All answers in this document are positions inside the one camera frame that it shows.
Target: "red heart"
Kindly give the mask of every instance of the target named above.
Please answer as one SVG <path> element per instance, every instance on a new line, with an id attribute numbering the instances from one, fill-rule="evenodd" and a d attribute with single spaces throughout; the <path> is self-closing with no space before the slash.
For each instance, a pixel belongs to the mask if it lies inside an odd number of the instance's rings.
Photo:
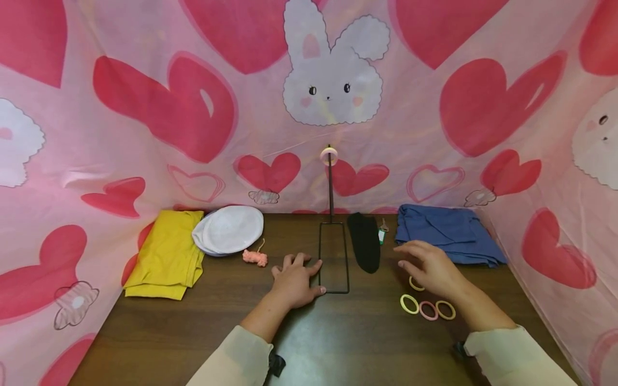
<path id="1" fill-rule="evenodd" d="M 580 60 L 595 75 L 618 75 L 618 1 L 599 2 L 580 42 Z"/>
<path id="2" fill-rule="evenodd" d="M 451 145 L 466 157 L 478 157 L 505 141 L 552 94 L 565 57 L 563 52 L 553 54 L 508 89 L 504 69 L 492 59 L 461 66 L 440 96 L 442 129 Z"/>
<path id="3" fill-rule="evenodd" d="M 530 219 L 523 236 L 524 260 L 541 275 L 568 287 L 584 289 L 596 283 L 595 266 L 573 245 L 558 245 L 560 225 L 556 216 L 541 208 Z"/>
<path id="4" fill-rule="evenodd" d="M 329 214 L 331 212 L 330 209 L 325 209 L 320 212 L 320 214 Z M 344 208 L 333 208 L 333 213 L 335 214 L 349 214 L 350 211 Z M 293 211 L 292 214 L 317 214 L 316 211 L 311 211 L 309 209 L 299 209 L 297 211 Z"/>
<path id="5" fill-rule="evenodd" d="M 325 168 L 328 178 L 328 167 Z M 332 167 L 332 188 L 342 197 L 363 193 L 386 179 L 389 170 L 381 164 L 363 166 L 358 172 L 342 159 Z"/>
<path id="6" fill-rule="evenodd" d="M 262 71 L 287 50 L 283 11 L 287 0 L 180 0 L 202 38 L 242 73 Z M 319 9 L 326 0 L 313 0 Z"/>
<path id="7" fill-rule="evenodd" d="M 0 64 L 60 88 L 66 47 L 62 0 L 3 0 Z"/>
<path id="8" fill-rule="evenodd" d="M 519 164 L 519 153 L 512 149 L 499 153 L 483 170 L 481 183 L 496 196 L 512 195 L 530 188 L 541 175 L 540 159 Z"/>
<path id="9" fill-rule="evenodd" d="M 391 0 L 395 30 L 432 69 L 487 23 L 509 0 Z"/>
<path id="10" fill-rule="evenodd" d="M 82 336 L 60 354 L 39 381 L 39 386 L 68 385 L 90 345 L 95 340 L 95 336 L 95 334 Z"/>
<path id="11" fill-rule="evenodd" d="M 43 240 L 39 265 L 0 275 L 0 321 L 11 323 L 37 312 L 53 303 L 58 288 L 75 283 L 75 267 L 86 242 L 86 232 L 81 227 L 59 227 Z"/>
<path id="12" fill-rule="evenodd" d="M 152 135 L 197 162 L 212 161 L 236 127 L 236 100 L 214 68 L 182 53 L 172 59 L 169 90 L 128 64 L 101 56 L 96 95 L 119 114 L 139 120 Z"/>
<path id="13" fill-rule="evenodd" d="M 153 228 L 154 224 L 154 222 L 151 222 L 150 224 L 146 225 L 146 227 L 142 229 L 139 236 L 137 237 L 137 253 L 133 255 L 133 257 L 131 257 L 129 261 L 127 261 L 127 263 L 124 265 L 124 270 L 122 271 L 120 284 L 123 287 L 129 279 L 129 276 L 131 276 L 131 272 L 133 272 L 135 265 L 137 264 L 137 255 L 139 254 L 142 245 L 144 245 L 144 241 L 146 241 L 146 237 L 148 237 L 148 235 L 150 234 L 150 230 Z"/>
<path id="14" fill-rule="evenodd" d="M 105 193 L 82 195 L 82 201 L 104 212 L 128 219 L 138 219 L 135 200 L 144 193 L 146 182 L 141 177 L 125 178 L 110 182 L 103 187 Z"/>
<path id="15" fill-rule="evenodd" d="M 280 193 L 300 172 L 300 159 L 283 153 L 269 166 L 254 156 L 244 156 L 236 160 L 234 170 L 255 188 Z"/>

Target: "brown table surface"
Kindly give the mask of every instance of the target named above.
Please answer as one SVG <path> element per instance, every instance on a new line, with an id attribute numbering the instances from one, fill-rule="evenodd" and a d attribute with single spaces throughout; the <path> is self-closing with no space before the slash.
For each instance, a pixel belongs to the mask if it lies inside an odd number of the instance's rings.
<path id="1" fill-rule="evenodd" d="M 322 296 L 313 306 L 288 315 L 274 342 L 287 367 L 280 378 L 271 377 L 266 384 L 486 385 L 473 359 L 452 354 L 452 344 L 468 333 L 459 316 L 450 322 L 430 322 L 401 309 L 403 293 L 419 301 L 436 298 L 412 290 L 397 267 L 399 256 L 392 250 L 396 216 L 375 217 L 378 225 L 385 218 L 391 229 L 381 248 L 379 270 L 370 275 L 359 268 L 346 227 L 350 293 Z M 262 252 L 269 256 L 269 267 L 281 265 L 285 254 L 298 251 L 315 260 L 319 223 L 327 218 L 265 215 Z M 324 237 L 337 241 L 332 232 Z M 325 258 L 323 280 L 329 264 L 331 279 L 333 272 L 343 272 L 334 269 L 343 267 L 342 261 Z M 203 267 L 203 276 L 182 301 L 120 297 L 71 385 L 185 385 L 272 283 L 270 269 L 244 263 L 239 254 L 205 257 Z M 508 267 L 462 267 L 462 271 L 575 379 Z"/>

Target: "blue folded cloth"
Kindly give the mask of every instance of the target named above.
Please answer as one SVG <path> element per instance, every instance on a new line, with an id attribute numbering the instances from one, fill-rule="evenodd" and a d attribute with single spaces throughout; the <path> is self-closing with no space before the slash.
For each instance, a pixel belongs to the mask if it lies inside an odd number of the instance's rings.
<path id="1" fill-rule="evenodd" d="M 395 241 L 423 240 L 444 250 L 456 264 L 506 264 L 504 254 L 469 209 L 406 204 L 399 207 Z"/>

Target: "black sock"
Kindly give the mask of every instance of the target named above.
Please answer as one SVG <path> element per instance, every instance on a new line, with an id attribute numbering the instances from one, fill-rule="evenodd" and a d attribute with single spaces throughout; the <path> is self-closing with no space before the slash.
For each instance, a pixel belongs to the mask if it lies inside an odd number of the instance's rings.
<path id="1" fill-rule="evenodd" d="M 354 213 L 348 217 L 347 223 L 358 266 L 368 274 L 375 273 L 380 267 L 380 241 L 376 219 Z"/>

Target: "yellow folded cloth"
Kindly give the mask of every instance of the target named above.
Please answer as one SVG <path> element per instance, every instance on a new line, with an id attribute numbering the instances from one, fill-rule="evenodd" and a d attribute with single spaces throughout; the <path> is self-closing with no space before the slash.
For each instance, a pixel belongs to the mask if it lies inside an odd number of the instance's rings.
<path id="1" fill-rule="evenodd" d="M 202 211 L 161 211 L 124 285 L 124 296 L 181 300 L 202 274 L 202 252 L 191 232 Z"/>

